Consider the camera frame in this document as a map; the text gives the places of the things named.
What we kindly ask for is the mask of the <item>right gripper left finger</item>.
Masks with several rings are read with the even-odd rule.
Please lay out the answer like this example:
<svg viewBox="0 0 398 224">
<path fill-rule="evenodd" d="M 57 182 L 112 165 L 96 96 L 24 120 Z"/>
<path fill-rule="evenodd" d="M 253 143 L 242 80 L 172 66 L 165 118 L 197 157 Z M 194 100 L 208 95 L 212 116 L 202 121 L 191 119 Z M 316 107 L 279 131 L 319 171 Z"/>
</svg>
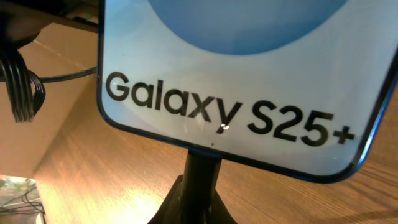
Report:
<svg viewBox="0 0 398 224">
<path fill-rule="evenodd" d="M 183 175 L 179 175 L 156 214 L 148 224 L 180 224 L 180 197 Z"/>
</svg>

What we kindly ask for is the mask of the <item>blue Galaxy smartphone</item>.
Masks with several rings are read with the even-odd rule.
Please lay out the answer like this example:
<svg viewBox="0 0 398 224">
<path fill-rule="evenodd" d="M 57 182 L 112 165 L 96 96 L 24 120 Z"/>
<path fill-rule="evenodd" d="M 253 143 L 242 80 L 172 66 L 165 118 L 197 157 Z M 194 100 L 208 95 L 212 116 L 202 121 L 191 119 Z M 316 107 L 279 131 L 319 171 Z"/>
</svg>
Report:
<svg viewBox="0 0 398 224">
<path fill-rule="evenodd" d="M 397 0 L 108 0 L 111 126 L 298 179 L 366 160 L 397 82 Z"/>
</svg>

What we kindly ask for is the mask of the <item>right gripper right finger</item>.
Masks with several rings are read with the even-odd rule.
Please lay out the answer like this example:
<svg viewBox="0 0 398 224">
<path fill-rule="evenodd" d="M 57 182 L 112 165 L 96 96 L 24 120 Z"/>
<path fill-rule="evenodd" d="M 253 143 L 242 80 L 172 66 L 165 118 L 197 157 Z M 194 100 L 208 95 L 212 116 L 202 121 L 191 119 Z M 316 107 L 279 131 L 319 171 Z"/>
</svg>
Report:
<svg viewBox="0 0 398 224">
<path fill-rule="evenodd" d="M 237 224 L 235 219 L 231 216 L 225 204 L 223 203 L 218 192 L 215 192 L 214 197 L 214 223 L 215 224 Z"/>
</svg>

